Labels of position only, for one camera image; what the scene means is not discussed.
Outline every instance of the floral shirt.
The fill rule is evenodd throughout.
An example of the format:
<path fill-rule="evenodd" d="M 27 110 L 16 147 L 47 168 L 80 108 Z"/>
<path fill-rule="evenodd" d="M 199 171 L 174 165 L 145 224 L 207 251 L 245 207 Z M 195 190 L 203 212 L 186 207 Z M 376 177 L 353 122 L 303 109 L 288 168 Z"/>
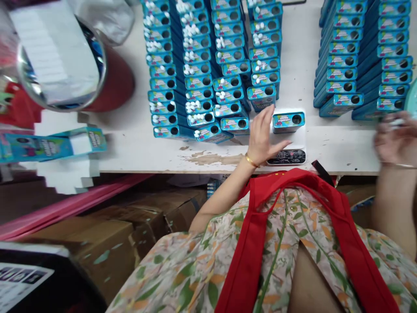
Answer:
<path fill-rule="evenodd" d="M 273 205 L 274 193 L 262 208 Z M 142 260 L 107 312 L 212 312 L 230 267 L 249 194 L 214 217 L 204 233 L 172 233 Z M 388 237 L 357 231 L 401 312 L 417 312 L 417 266 Z M 304 189 L 286 189 L 268 217 L 254 312 L 287 311 L 302 242 L 346 312 L 361 312 L 331 220 Z"/>

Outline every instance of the red strap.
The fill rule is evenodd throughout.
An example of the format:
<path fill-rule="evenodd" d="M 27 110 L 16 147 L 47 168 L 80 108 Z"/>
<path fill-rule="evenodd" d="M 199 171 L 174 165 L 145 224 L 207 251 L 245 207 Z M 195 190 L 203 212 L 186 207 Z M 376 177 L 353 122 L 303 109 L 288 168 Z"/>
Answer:
<path fill-rule="evenodd" d="M 329 213 L 339 239 L 349 278 L 365 311 L 368 313 L 399 312 L 374 260 L 359 237 L 351 216 L 348 199 L 344 194 L 315 174 L 300 169 L 290 170 L 283 176 L 253 178 L 248 186 L 251 191 L 248 212 L 217 302 L 215 309 L 217 313 L 253 311 L 258 293 L 266 221 L 274 205 L 268 212 L 257 212 L 256 209 L 277 189 L 282 191 L 286 187 L 306 189 Z M 324 196 L 328 202 L 322 200 L 319 195 Z"/>

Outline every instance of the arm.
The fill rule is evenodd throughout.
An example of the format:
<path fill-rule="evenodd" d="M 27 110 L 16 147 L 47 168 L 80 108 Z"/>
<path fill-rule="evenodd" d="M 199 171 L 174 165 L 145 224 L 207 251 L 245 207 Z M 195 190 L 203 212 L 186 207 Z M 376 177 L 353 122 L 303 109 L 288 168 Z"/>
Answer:
<path fill-rule="evenodd" d="M 399 129 L 390 122 L 403 119 Z M 375 147 L 382 161 L 377 192 L 371 209 L 375 230 L 390 237 L 414 259 L 417 240 L 413 221 L 413 200 L 417 169 L 396 164 L 417 166 L 417 123 L 405 112 L 387 115 L 378 127 Z"/>
<path fill-rule="evenodd" d="M 254 170 L 259 167 L 258 165 L 263 164 L 291 143 L 291 141 L 286 140 L 274 146 L 270 145 L 269 126 L 273 112 L 273 106 L 265 108 L 253 119 L 251 124 L 248 157 L 257 166 L 242 157 L 233 173 L 220 185 L 194 217 L 190 232 L 203 232 L 213 217 L 227 212 L 236 203 L 240 190 Z"/>

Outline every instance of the brown cardboard box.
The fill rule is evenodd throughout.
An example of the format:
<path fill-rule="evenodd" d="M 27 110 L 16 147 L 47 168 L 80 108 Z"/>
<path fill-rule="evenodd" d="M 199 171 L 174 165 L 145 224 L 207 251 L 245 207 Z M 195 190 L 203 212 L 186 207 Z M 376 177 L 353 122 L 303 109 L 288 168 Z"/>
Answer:
<path fill-rule="evenodd" d="M 207 200 L 206 190 L 173 189 L 163 192 L 140 194 L 138 200 L 110 206 L 89 216 L 131 222 L 134 240 L 142 258 L 153 245 L 168 233 L 188 231 L 191 222 Z"/>
<path fill-rule="evenodd" d="M 172 233 L 188 231 L 197 212 L 207 200 L 202 189 L 173 189 L 149 195 L 129 207 L 163 213 Z"/>
<path fill-rule="evenodd" d="M 133 239 L 141 259 L 155 243 L 169 233 L 161 212 L 141 210 L 133 207 L 110 206 L 89 215 L 97 219 L 122 220 L 133 224 Z"/>
<path fill-rule="evenodd" d="M 65 246 L 110 304 L 138 262 L 132 231 L 123 221 L 72 217 L 20 241 Z"/>

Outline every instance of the bracelet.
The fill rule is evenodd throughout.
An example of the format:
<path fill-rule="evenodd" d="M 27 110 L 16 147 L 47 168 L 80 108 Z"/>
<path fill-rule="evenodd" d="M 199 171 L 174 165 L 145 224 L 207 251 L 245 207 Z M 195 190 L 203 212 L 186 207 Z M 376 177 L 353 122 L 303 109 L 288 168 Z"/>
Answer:
<path fill-rule="evenodd" d="M 260 166 L 256 165 L 256 164 L 255 164 L 255 162 L 253 162 L 253 161 L 251 160 L 251 158 L 250 158 L 250 157 L 248 157 L 248 153 L 247 153 L 247 152 L 245 153 L 245 157 L 246 157 L 246 160 L 247 160 L 250 164 L 252 164 L 254 167 L 256 167 L 256 168 L 260 168 Z"/>
<path fill-rule="evenodd" d="M 406 170 L 406 169 L 408 169 L 408 170 L 417 170 L 417 167 L 415 167 L 413 165 L 410 165 L 410 164 L 389 163 L 389 162 L 382 162 L 382 164 L 396 166 L 396 167 L 399 167 L 399 168 L 404 169 L 404 170 Z"/>

